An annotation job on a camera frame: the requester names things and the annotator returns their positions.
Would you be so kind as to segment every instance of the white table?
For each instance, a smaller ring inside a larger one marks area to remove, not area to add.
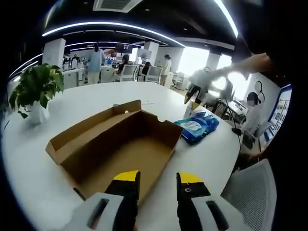
[[[25,214],[38,230],[66,224],[82,203],[59,167],[45,152],[47,142],[75,123],[111,107],[141,99],[142,108],[159,120],[183,118],[184,97],[155,83],[119,82],[81,86],[64,91],[50,102],[50,119],[32,127],[20,115],[11,115],[3,133],[3,159],[13,191]],[[180,140],[137,218],[140,231],[180,230],[177,218],[176,173],[201,177],[212,194],[221,194],[240,149],[230,125],[220,121],[217,130],[190,147]]]

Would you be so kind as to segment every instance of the ceiling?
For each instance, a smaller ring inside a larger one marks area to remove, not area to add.
[[[28,32],[16,55],[16,67],[42,53],[48,41],[64,38],[66,44],[86,41],[117,41],[136,43],[155,41],[161,46],[181,47],[176,42],[148,31],[115,25],[76,26],[57,31],[45,37],[52,29],[81,22],[117,22],[146,28],[169,38],[198,38],[235,45],[231,26],[216,0],[143,0],[128,13],[93,11],[94,0],[60,0],[42,13],[36,26]],[[264,52],[265,27],[260,0],[224,0],[237,29],[253,53]],[[203,43],[181,42],[204,48]],[[82,48],[77,45],[70,48]]]

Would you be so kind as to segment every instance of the box flap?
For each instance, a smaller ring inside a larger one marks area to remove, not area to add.
[[[61,164],[99,134],[140,110],[141,101],[136,100],[93,115],[52,138],[47,144],[46,152],[55,163]]]

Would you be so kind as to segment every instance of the open cardboard box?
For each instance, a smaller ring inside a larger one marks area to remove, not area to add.
[[[144,199],[172,156],[182,128],[141,110],[141,101],[112,107],[52,138],[46,151],[84,198],[105,192],[112,179],[141,172]]]

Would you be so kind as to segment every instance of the blue package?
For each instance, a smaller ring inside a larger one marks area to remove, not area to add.
[[[184,128],[182,137],[189,144],[195,144],[209,133],[215,131],[219,121],[212,115],[204,118],[192,117],[174,122]]]

